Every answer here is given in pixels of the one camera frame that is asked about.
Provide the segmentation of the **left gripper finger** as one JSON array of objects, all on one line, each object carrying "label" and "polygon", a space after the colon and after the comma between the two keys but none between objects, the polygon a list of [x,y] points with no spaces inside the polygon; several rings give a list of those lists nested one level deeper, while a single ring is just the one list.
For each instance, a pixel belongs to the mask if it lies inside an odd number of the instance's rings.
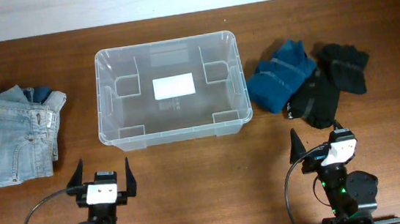
[{"label": "left gripper finger", "polygon": [[126,192],[128,197],[136,197],[137,181],[130,169],[128,158],[125,158],[125,173],[126,173]]},{"label": "left gripper finger", "polygon": [[69,182],[67,183],[67,193],[78,192],[78,187],[81,187],[83,185],[82,173],[83,173],[83,160],[79,159],[76,170],[73,173],[73,176],[70,178]]}]

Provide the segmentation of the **black garment with tape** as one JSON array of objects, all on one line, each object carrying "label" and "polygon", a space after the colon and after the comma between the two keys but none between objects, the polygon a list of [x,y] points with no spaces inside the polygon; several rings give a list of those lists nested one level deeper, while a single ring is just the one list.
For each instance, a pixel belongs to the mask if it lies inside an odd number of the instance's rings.
[{"label": "black garment with tape", "polygon": [[317,67],[286,104],[289,119],[302,119],[312,127],[325,129],[335,120],[340,91]]}]

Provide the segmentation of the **teal blue garment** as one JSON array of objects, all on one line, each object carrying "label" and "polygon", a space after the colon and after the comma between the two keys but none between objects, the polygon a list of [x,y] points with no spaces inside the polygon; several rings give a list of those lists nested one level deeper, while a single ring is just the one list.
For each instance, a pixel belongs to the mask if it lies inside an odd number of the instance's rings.
[{"label": "teal blue garment", "polygon": [[301,40],[287,40],[270,60],[256,65],[246,82],[249,98],[268,112],[279,113],[316,68]]}]

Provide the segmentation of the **light blue jeans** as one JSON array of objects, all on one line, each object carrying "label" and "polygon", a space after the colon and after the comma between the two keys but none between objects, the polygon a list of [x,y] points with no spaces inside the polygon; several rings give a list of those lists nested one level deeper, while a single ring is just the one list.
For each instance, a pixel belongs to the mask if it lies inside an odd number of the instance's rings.
[{"label": "light blue jeans", "polygon": [[53,175],[59,159],[59,112],[66,94],[52,91],[37,102],[31,88],[0,93],[0,187]]}]

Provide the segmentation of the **dark blue jeans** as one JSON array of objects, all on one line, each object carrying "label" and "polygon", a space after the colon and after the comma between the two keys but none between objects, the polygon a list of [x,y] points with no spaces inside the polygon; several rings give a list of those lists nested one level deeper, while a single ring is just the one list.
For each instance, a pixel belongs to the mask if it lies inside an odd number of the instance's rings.
[{"label": "dark blue jeans", "polygon": [[32,102],[43,104],[51,93],[51,88],[47,86],[42,87],[26,87],[18,88],[16,86],[6,91],[0,92],[0,99],[11,102]]}]

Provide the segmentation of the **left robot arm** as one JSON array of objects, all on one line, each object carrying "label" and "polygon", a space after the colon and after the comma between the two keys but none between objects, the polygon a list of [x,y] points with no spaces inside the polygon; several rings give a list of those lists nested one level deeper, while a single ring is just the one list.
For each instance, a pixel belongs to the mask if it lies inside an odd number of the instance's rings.
[{"label": "left robot arm", "polygon": [[78,207],[88,209],[88,217],[79,224],[117,224],[117,207],[127,204],[129,198],[137,193],[137,181],[125,160],[126,189],[117,188],[116,171],[98,171],[94,181],[82,182],[83,161],[67,183],[67,195],[73,196]]}]

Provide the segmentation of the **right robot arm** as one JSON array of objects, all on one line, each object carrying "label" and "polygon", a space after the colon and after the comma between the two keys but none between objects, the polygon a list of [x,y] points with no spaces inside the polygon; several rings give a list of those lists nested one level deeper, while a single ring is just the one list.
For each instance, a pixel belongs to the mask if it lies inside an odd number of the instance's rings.
[{"label": "right robot arm", "polygon": [[316,173],[333,211],[333,217],[321,224],[375,224],[371,213],[377,208],[378,178],[346,169],[358,142],[351,130],[335,121],[328,140],[310,151],[294,130],[290,130],[290,140],[290,164],[294,168],[301,163],[304,174]]}]

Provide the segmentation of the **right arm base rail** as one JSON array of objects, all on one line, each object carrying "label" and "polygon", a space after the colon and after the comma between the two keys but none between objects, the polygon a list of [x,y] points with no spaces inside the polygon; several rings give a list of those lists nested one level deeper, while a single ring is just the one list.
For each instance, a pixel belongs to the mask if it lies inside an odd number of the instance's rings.
[{"label": "right arm base rail", "polygon": [[322,224],[400,224],[400,217],[385,217],[375,220],[369,217],[354,217],[352,219],[325,218]]}]

